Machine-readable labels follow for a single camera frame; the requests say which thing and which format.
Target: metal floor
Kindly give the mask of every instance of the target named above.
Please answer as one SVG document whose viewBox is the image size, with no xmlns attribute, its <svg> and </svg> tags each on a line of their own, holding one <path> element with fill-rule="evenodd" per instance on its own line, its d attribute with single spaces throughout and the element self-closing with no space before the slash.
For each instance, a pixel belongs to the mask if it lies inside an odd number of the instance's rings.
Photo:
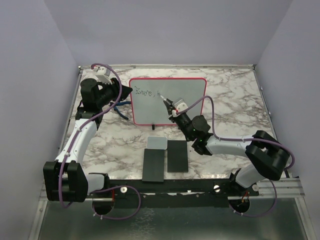
<svg viewBox="0 0 320 240">
<path fill-rule="evenodd" d="M 267 210 L 273 199 L 252 199 L 247 213 Z M 142 208 L 122 221 L 93 217 L 91 203 L 62 209 L 48 202 L 40 240 L 306 240 L 293 198 L 278 199 L 275 210 L 259 218 L 242 217 L 230 208 Z M 125 216 L 133 209 L 117 209 Z"/>
</svg>

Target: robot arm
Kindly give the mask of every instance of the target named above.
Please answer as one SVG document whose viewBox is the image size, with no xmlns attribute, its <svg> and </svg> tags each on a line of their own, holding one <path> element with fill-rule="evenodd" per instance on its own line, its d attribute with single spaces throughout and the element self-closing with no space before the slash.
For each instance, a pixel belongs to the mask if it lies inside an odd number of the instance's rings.
<svg viewBox="0 0 320 240">
<path fill-rule="evenodd" d="M 195 116 L 191 120 L 186 112 L 177 113 L 188 108 L 182 98 L 175 102 L 164 97 L 162 99 L 169 120 L 177 124 L 187 141 L 194 141 L 192 147 L 198 154 L 210 156 L 230 154 L 250 159 L 251 164 L 239 169 L 232 177 L 231 181 L 236 187 L 243 190 L 266 178 L 275 181 L 280 179 L 290 157 L 289 153 L 270 143 L 245 141 L 247 139 L 261 139 L 279 143 L 268 133 L 258 130 L 255 134 L 249 136 L 216 138 L 213 133 L 209 133 L 211 127 L 203 115 Z"/>
<path fill-rule="evenodd" d="M 64 201 L 83 202 L 87 194 L 108 187 L 107 174 L 85 174 L 81 167 L 89 142 L 95 136 L 103 116 L 101 115 L 94 121 L 87 123 L 79 132 L 80 126 L 88 121 L 88 119 L 101 113 L 103 111 L 102 108 L 109 104 L 110 101 L 115 101 L 120 91 L 119 82 L 115 78 L 109 78 L 110 71 L 107 68 L 96 67 L 95 72 L 98 79 L 102 82 L 97 82 L 93 78 L 87 78 L 81 82 L 80 93 L 82 97 L 81 104 L 83 106 L 77 108 L 73 132 L 55 161 L 47 161 L 43 167 L 46 194 L 50 201 L 59 201 L 59 172 L 66 155 L 68 158 L 66 159 L 63 171 L 67 173 L 67 176 L 62 179 L 62 198 Z M 122 86 L 119 100 L 123 101 L 126 99 L 131 91 L 131 87 Z"/>
</svg>

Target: red whiteboard frame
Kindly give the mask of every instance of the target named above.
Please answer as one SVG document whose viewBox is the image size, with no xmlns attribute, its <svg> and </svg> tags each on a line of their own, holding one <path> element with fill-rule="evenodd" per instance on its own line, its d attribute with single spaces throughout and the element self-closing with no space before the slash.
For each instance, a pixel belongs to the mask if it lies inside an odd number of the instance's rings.
<svg viewBox="0 0 320 240">
<path fill-rule="evenodd" d="M 207 90 L 207 79 L 204 77 L 133 77 L 129 80 L 129 87 L 131 88 L 131 81 L 132 80 L 199 80 L 202 79 L 205 82 L 204 85 L 204 92 L 203 95 L 206 94 Z M 132 117 L 133 117 L 133 123 L 138 126 L 152 126 L 152 124 L 138 124 L 135 121 L 135 113 L 134 113 L 134 102 L 132 101 L 132 94 L 130 93 L 130 98 L 131 98 L 131 108 L 132 108 Z M 202 105 L 201 105 L 201 112 L 200 114 L 202 115 L 202 110 L 204 108 L 204 100 L 202 100 Z M 168 123 L 168 124 L 155 124 L 155 126 L 174 126 L 176 125 L 175 123 Z"/>
</svg>

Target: wire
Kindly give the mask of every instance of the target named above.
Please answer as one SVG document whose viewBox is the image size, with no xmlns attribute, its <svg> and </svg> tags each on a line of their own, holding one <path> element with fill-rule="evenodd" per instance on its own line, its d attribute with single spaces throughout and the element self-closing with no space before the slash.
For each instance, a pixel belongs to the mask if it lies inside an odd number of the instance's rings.
<svg viewBox="0 0 320 240">
<path fill-rule="evenodd" d="M 64 174 L 64 167 L 65 167 L 65 163 L 68 159 L 68 153 L 70 153 L 73 145 L 75 144 L 75 141 L 79 135 L 79 133 L 81 132 L 81 130 L 85 127 L 85 125 L 87 125 L 88 123 L 90 123 L 91 121 L 95 120 L 96 118 L 100 117 L 101 115 L 104 115 L 106 114 L 107 112 L 109 112 L 114 106 L 116 106 L 117 102 L 119 101 L 120 97 L 121 97 L 121 94 L 122 94 L 122 84 L 121 84 L 121 79 L 119 77 L 119 75 L 109 66 L 109 65 L 105 65 L 105 64 L 101 64 L 101 63 L 94 63 L 91 65 L 91 69 L 93 69 L 95 66 L 102 66 L 102 67 L 105 67 L 107 69 L 109 69 L 116 77 L 116 79 L 118 80 L 119 82 L 119 95 L 118 97 L 116 98 L 115 102 L 105 111 L 103 112 L 100 112 L 99 114 L 93 116 L 92 118 L 88 119 L 87 121 L 85 121 L 81 126 L 80 128 L 75 132 L 71 142 L 70 142 L 70 145 L 67 149 L 67 153 L 66 155 L 64 155 L 64 158 L 62 160 L 62 163 L 61 163 L 61 167 L 60 167 L 60 172 L 59 172 L 59 179 L 58 179 L 58 195 L 59 195 L 59 202 L 61 204 L 61 206 L 63 208 L 68 208 L 72 202 L 69 202 L 67 205 L 65 205 L 64 203 L 64 200 L 63 200 L 63 196 L 62 196 L 62 176 Z"/>
<path fill-rule="evenodd" d="M 238 214 L 240 216 L 247 217 L 247 218 L 259 218 L 259 217 L 263 217 L 265 215 L 268 215 L 269 213 L 271 213 L 275 209 L 275 207 L 277 205 L 277 202 L 278 202 L 278 195 L 277 195 L 276 186 L 275 186 L 273 181 L 270 180 L 270 182 L 271 182 L 271 184 L 273 186 L 273 190 L 274 190 L 274 202 L 273 202 L 273 205 L 269 208 L 268 211 L 266 211 L 264 213 L 261 213 L 261 214 L 249 215 L 249 214 L 245 214 L 243 212 L 236 211 L 230 204 L 229 204 L 229 207 L 233 210 L 233 212 L 235 214 Z"/>
<path fill-rule="evenodd" d="M 245 191 L 245 194 L 243 195 L 243 197 L 241 198 L 241 202 L 244 202 L 244 198 L 248 195 L 248 191 Z"/>
<path fill-rule="evenodd" d="M 200 103 L 202 100 L 204 99 L 209 99 L 210 102 L 211 102 L 211 107 L 212 107 L 212 133 L 213 133 L 213 136 L 216 137 L 217 139 L 219 140 L 223 140 L 223 141 L 231 141 L 231 142 L 249 142 L 249 141 L 256 141 L 256 142 L 262 142 L 262 143 L 267 143 L 267 144 L 272 144 L 272 145 L 275 145 L 283 150 L 285 150 L 286 152 L 288 152 L 290 155 L 291 155 L 291 163 L 289 166 L 285 167 L 284 170 L 288 170 L 290 169 L 296 162 L 296 158 L 295 158 L 295 155 L 293 154 L 293 152 L 287 148 L 286 146 L 278 143 L 278 142 L 275 142 L 275 141 L 270 141 L 270 140 L 266 140 L 266 139 L 260 139 L 260 138 L 245 138 L 245 139 L 241 139 L 241 138 L 227 138 L 227 137 L 219 137 L 217 134 L 216 134 L 216 131 L 215 131 L 215 124 L 214 124 L 214 121 L 215 121 L 215 105 L 214 105 L 214 100 L 212 99 L 211 96 L 203 96 L 201 97 L 199 100 L 197 100 L 194 104 L 192 104 L 190 107 L 188 107 L 187 109 L 183 110 L 183 111 L 179 111 L 177 112 L 176 114 L 183 114 L 187 111 L 189 111 L 190 109 L 192 109 L 195 105 L 197 105 L 198 103 Z"/>
<path fill-rule="evenodd" d="M 93 193 L 104 193 L 104 192 L 108 192 L 108 191 L 111 191 L 111 190 L 114 190 L 114 189 L 120 189 L 120 188 L 123 188 L 123 187 L 126 187 L 126 188 L 134 190 L 136 192 L 136 194 L 138 195 L 138 200 L 139 200 L 138 207 L 136 208 L 136 210 L 132 214 L 130 214 L 128 216 L 123 216 L 123 217 L 113 217 L 113 216 L 99 215 L 99 214 L 96 213 L 95 207 L 92 205 L 92 210 L 94 212 L 93 216 L 97 215 L 101 219 L 109 219 L 109 220 L 126 220 L 126 219 L 129 219 L 129 218 L 133 217 L 134 215 L 136 215 L 139 212 L 140 207 L 141 207 L 141 196 L 140 196 L 140 193 L 138 192 L 138 190 L 135 189 L 133 186 L 126 186 L 126 185 L 114 186 L 114 187 L 110 187 L 108 189 L 96 190 L 96 191 L 93 191 Z"/>
</svg>

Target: metal frame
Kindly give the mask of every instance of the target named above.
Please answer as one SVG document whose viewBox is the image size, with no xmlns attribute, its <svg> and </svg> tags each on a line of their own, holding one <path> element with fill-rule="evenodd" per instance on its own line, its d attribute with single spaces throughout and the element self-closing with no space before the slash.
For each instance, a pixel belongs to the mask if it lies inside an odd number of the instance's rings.
<svg viewBox="0 0 320 240">
<path fill-rule="evenodd" d="M 272 133 L 274 135 L 274 138 L 276 140 L 278 140 L 277 134 L 276 134 L 276 131 L 275 131 L 272 119 L 271 119 L 271 112 L 269 111 L 269 108 L 268 108 L 268 105 L 267 105 L 265 94 L 263 92 L 263 87 L 260 85 L 260 83 L 258 81 L 258 77 L 257 77 L 256 67 L 255 66 L 253 67 L 252 71 L 253 71 L 253 74 L 254 74 L 254 77 L 255 77 L 255 81 L 256 81 L 256 83 L 257 83 L 257 85 L 259 87 L 260 95 L 261 95 L 261 98 L 262 98 L 262 101 L 263 101 L 263 105 L 264 105 L 265 111 L 267 113 L 267 117 L 268 117 L 269 122 L 270 122 Z M 286 172 L 286 177 L 287 177 L 286 179 L 288 179 L 288 180 L 289 179 L 296 179 L 296 178 L 292 178 L 293 175 L 290 172 Z M 305 234 L 306 234 L 307 238 L 309 240 L 317 240 L 316 233 L 315 233 L 315 230 L 314 230 L 314 227 L 313 227 L 313 224 L 312 224 L 312 221 L 311 221 L 308 209 L 307 209 L 307 205 L 306 205 L 305 199 L 303 197 L 300 197 L 300 198 L 294 197 L 294 198 L 295 198 L 295 203 L 296 203 L 296 206 L 298 208 L 298 212 L 300 214 L 300 218 L 301 218 L 301 221 L 302 221 L 302 224 L 303 224 L 303 227 L 304 227 L 304 231 L 305 231 Z"/>
<path fill-rule="evenodd" d="M 267 112 L 267 117 L 268 120 L 270 122 L 270 126 L 271 126 L 271 131 L 273 133 L 273 135 L 275 136 L 275 138 L 277 139 L 277 135 L 272 123 L 272 119 L 271 119 L 271 113 L 268 109 L 268 105 L 263 93 L 263 88 L 261 87 L 260 83 L 258 82 L 258 78 L 257 78 L 257 74 L 255 71 L 255 67 L 253 65 L 171 65 L 171 64 L 124 64 L 124 65 L 111 65 L 113 68 L 117 68 L 117 69 L 143 69 L 143 68 L 153 68 L 153 69 L 199 69 L 199 68 L 204 68 L 204 69 L 251 69 L 254 73 L 254 77 L 256 80 L 256 83 L 259 87 L 259 91 L 260 91 L 260 95 L 262 98 L 262 102 L 263 105 L 265 107 L 265 110 Z M 90 66 L 79 66 L 79 75 L 78 75 L 78 79 L 77 79 L 77 85 L 73 94 L 73 99 L 72 99 L 72 103 L 70 106 L 70 110 L 69 110 L 69 115 L 68 115 L 68 119 L 67 119 L 67 123 L 65 125 L 64 128 L 64 134 L 62 136 L 62 140 L 61 140 L 61 144 L 60 147 L 58 149 L 58 154 L 60 153 L 60 151 L 63 148 L 63 144 L 65 142 L 65 138 L 67 136 L 67 132 L 68 132 L 68 127 L 70 124 L 70 120 L 71 120 L 71 115 L 73 112 L 73 108 L 75 105 L 75 101 L 76 101 L 76 96 L 78 93 L 78 88 L 79 88 L 79 84 L 81 81 L 81 77 L 82 77 L 82 73 L 84 69 L 89 69 Z M 308 209 L 304 200 L 304 196 L 305 193 L 303 191 L 301 182 L 298 178 L 281 178 L 279 181 L 275 181 L 274 182 L 275 186 L 276 186 L 276 190 L 277 190 L 277 195 L 278 198 L 295 198 L 296 204 L 297 204 L 297 208 L 298 208 L 298 212 L 300 214 L 301 217 L 301 221 L 304 227 L 304 230 L 306 232 L 307 238 L 309 240 L 316 240 L 316 234 L 308 213 Z M 259 196 L 251 196 L 250 198 L 274 198 L 274 189 L 271 185 L 271 183 L 268 180 L 264 180 L 261 182 L 257 183 L 258 187 L 259 187 Z M 228 199 L 238 199 L 238 197 L 229 197 Z M 111 201 L 111 198 L 87 198 L 86 201 Z M 39 196 L 39 202 L 38 202 L 38 206 L 37 206 L 37 210 L 36 210 L 36 214 L 34 217 L 34 221 L 31 227 L 31 231 L 29 234 L 29 240 L 37 240 L 39 238 L 39 234 L 40 234 L 40 230 L 41 230 L 41 225 L 45 216 L 45 212 L 46 212 L 46 207 L 47 207 L 47 195 L 46 195 L 46 190 L 45 190 L 45 186 L 43 185 L 43 188 L 40 192 L 40 196 Z"/>
<path fill-rule="evenodd" d="M 67 136 L 67 132 L 68 132 L 68 127 L 69 127 L 69 124 L 70 124 L 71 115 L 72 115 L 72 112 L 73 112 L 73 109 L 74 109 L 74 105 L 75 105 L 75 102 L 76 102 L 76 97 L 77 97 L 78 88 L 79 88 L 79 85 L 80 85 L 82 73 L 83 73 L 83 70 L 81 70 L 80 67 L 79 67 L 79 74 L 78 74 L 78 78 L 77 78 L 77 82 L 76 82 L 76 86 L 75 86 L 75 91 L 73 93 L 72 102 L 71 102 L 69 113 L 68 113 L 68 118 L 67 118 L 66 124 L 64 126 L 64 132 L 63 132 L 63 136 L 62 136 L 62 139 L 61 139 L 61 144 L 58 147 L 57 154 L 60 154 L 60 152 L 63 149 L 63 145 L 64 145 L 64 142 L 65 142 L 65 139 L 66 139 L 66 136 Z M 29 233 L 28 240 L 37 240 L 39 238 L 41 225 L 42 225 L 42 222 L 43 222 L 43 219 L 44 219 L 44 216 L 45 216 L 47 203 L 48 203 L 48 199 L 42 199 L 41 198 L 41 195 L 45 191 L 46 191 L 46 187 L 43 184 L 41 192 L 40 192 L 40 196 L 39 196 L 38 206 L 37 206 L 37 209 L 36 209 L 36 212 L 35 212 L 35 216 L 34 216 L 32 227 L 31 227 L 31 230 L 30 230 L 30 233 Z"/>
</svg>

